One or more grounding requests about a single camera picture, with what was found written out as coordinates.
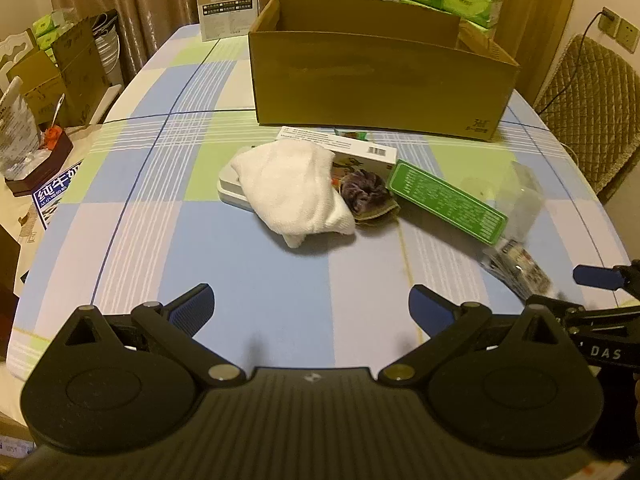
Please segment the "white towel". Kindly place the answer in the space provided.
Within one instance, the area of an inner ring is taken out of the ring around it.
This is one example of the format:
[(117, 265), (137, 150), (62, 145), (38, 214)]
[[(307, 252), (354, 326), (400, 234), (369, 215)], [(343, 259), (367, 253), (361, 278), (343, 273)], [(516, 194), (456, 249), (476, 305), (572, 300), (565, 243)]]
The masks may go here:
[(280, 139), (234, 156), (248, 203), (260, 220), (297, 248), (309, 235), (355, 233), (355, 219), (332, 185), (334, 154), (304, 140)]

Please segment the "white cardboard hanger box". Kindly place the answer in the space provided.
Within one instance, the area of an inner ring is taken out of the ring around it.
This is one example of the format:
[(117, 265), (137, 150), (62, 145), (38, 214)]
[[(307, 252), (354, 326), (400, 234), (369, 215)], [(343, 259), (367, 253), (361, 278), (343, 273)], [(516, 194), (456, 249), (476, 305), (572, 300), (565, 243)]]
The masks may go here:
[(0, 96), (6, 94), (11, 78), (9, 71), (23, 61), (30, 58), (39, 50), (37, 41), (31, 29), (7, 36), (0, 44)]

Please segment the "checkered tablecloth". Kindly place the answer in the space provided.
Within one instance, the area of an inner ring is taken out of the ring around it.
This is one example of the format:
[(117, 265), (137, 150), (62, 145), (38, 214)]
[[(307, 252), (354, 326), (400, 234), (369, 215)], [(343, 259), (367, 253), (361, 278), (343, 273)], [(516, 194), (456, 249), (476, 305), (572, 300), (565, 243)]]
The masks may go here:
[(108, 114), (43, 234), (6, 356), (27, 376), (82, 304), (126, 312), (213, 287), (198, 341), (240, 367), (367, 366), (420, 344), (408, 293), (518, 313), (518, 297), (480, 266), (483, 247), (426, 211), (353, 236), (314, 234), (288, 247), (256, 214), (218, 196), (221, 168), (273, 140), (258, 125), (243, 37), (178, 29)]

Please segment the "green rectangular box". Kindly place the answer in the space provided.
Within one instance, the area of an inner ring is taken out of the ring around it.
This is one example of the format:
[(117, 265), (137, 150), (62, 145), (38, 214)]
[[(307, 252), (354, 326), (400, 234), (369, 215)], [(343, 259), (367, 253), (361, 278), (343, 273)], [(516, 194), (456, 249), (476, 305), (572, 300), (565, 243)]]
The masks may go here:
[(487, 246), (498, 242), (508, 223), (508, 217), (494, 207), (402, 159), (396, 162), (387, 187)]

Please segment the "brown paper bag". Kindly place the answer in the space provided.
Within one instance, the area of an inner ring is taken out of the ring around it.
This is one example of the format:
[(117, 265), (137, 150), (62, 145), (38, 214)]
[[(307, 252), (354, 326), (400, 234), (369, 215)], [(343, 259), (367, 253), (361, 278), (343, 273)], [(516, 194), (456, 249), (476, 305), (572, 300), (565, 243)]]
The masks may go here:
[(67, 125), (88, 125), (107, 90), (124, 88), (118, 28), (118, 14), (109, 10), (73, 24), (53, 43), (65, 88)]

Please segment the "clear plastic container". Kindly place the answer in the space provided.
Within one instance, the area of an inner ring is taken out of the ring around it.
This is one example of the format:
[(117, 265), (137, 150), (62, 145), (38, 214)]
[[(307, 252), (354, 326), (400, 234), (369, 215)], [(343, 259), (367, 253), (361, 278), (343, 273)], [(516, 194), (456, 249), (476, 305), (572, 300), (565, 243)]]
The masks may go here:
[(506, 175), (498, 187), (495, 199), (495, 208), (506, 216), (506, 226), (498, 237), (495, 247), (508, 240), (524, 244), (542, 206), (544, 206), (544, 192), (536, 174), (529, 166), (511, 162), (511, 167), (506, 170)]

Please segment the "quilted brown chair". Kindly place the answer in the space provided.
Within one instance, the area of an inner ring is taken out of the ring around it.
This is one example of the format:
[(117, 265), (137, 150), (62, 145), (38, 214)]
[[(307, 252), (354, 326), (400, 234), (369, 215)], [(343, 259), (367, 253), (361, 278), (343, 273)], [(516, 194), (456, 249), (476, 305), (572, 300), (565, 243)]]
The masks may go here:
[(639, 74), (613, 50), (577, 35), (537, 106), (607, 203), (639, 163)]

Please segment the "green candy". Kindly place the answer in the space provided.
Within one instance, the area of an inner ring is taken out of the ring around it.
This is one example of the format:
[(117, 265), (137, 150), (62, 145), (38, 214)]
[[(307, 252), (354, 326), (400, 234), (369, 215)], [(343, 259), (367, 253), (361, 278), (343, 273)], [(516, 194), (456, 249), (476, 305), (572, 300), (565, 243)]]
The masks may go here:
[(334, 133), (343, 138), (355, 139), (358, 141), (367, 141), (368, 134), (365, 131), (335, 129)]

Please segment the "white medicine box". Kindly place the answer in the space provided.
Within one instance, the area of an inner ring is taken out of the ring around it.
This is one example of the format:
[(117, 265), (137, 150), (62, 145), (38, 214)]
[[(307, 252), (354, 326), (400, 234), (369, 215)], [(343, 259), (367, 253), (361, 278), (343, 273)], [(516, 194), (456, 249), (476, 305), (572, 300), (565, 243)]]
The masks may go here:
[(282, 139), (308, 141), (331, 151), (334, 154), (332, 171), (336, 178), (363, 169), (386, 180), (397, 162), (396, 148), (348, 136), (283, 126), (277, 135), (277, 140)]

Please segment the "small printed packet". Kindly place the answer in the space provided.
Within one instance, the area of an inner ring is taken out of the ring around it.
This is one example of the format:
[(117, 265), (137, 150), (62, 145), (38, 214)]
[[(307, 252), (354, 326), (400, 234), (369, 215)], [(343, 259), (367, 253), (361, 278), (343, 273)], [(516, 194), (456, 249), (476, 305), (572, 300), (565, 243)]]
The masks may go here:
[(480, 259), (482, 267), (525, 302), (530, 296), (547, 295), (552, 281), (522, 243), (510, 238), (488, 247)]

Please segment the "white power adapter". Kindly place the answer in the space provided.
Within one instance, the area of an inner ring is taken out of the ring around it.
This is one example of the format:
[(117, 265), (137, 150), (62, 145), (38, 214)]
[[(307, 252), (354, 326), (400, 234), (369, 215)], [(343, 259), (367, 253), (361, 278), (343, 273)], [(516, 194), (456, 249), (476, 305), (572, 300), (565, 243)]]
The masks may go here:
[(228, 164), (221, 168), (217, 181), (219, 199), (228, 205), (239, 207), (247, 211), (252, 211), (253, 208), (250, 206), (250, 203), (243, 193), (238, 173), (233, 169), (231, 162), (236, 156), (243, 154), (252, 148), (254, 148), (254, 145), (242, 146), (242, 148), (239, 148), (231, 157)]

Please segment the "purple scrunchie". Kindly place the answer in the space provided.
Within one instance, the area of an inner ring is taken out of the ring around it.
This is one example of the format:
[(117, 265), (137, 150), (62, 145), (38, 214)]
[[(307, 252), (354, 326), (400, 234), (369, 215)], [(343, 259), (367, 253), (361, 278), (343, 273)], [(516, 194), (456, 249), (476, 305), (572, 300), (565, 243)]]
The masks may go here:
[(374, 172), (358, 169), (338, 181), (337, 192), (354, 216), (356, 226), (378, 226), (398, 215), (400, 206)]

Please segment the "dark wooden tray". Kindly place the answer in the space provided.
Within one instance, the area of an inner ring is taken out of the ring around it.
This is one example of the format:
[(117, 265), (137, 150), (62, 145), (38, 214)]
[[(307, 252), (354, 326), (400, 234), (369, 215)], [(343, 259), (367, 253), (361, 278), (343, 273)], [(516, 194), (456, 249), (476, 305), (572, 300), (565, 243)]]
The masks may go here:
[(24, 179), (4, 180), (14, 197), (30, 195), (47, 180), (54, 177), (63, 167), (68, 155), (73, 149), (73, 143), (65, 131), (56, 141), (52, 151), (48, 151), (48, 157), (32, 170)]

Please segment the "brown cardboard box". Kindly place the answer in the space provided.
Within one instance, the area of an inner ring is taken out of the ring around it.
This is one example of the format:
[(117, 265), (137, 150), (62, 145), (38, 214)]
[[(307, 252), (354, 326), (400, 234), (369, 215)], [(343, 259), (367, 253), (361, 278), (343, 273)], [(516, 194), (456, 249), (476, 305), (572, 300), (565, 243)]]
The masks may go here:
[(248, 33), (257, 120), (490, 140), (520, 66), (456, 16), (390, 0), (269, 0)]

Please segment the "flat blue milk carton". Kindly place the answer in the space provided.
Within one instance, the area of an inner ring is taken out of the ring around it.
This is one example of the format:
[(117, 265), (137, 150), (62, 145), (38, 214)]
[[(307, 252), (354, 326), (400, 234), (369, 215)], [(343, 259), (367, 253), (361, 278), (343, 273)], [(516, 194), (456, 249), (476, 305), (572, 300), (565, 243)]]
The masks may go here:
[(46, 230), (49, 227), (51, 219), (58, 209), (58, 204), (70, 186), (74, 175), (77, 174), (80, 165), (81, 162), (76, 162), (76, 164), (60, 171), (47, 182), (44, 182), (35, 192), (32, 192), (32, 202), (35, 205), (35, 210), (43, 229)]

